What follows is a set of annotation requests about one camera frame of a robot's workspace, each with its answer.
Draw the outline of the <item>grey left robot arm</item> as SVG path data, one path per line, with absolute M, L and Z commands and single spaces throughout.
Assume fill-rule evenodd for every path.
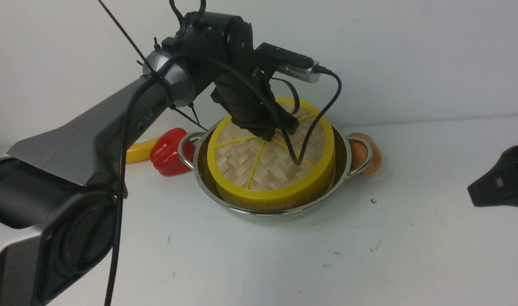
M 280 66 L 309 57 L 262 43 L 241 17 L 177 13 L 175 37 L 155 44 L 143 75 L 60 128 L 12 145 L 0 158 L 0 306 L 44 306 L 97 266 L 117 263 L 125 153 L 166 108 L 210 84 L 235 123 L 271 139 L 297 120 L 270 91 Z

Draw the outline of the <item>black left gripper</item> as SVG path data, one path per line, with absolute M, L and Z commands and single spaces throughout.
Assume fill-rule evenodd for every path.
M 270 76 L 262 72 L 253 72 L 250 77 L 251 84 L 271 103 L 288 134 L 293 135 L 300 125 L 298 119 L 276 102 L 269 81 Z M 220 74 L 214 84 L 215 89 L 210 96 L 231 116 L 232 123 L 265 141 L 271 141 L 280 126 L 262 99 L 229 72 Z

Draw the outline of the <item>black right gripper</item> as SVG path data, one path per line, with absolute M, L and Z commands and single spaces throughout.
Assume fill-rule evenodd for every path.
M 468 187 L 474 207 L 518 208 L 518 145 L 506 149 L 484 176 Z

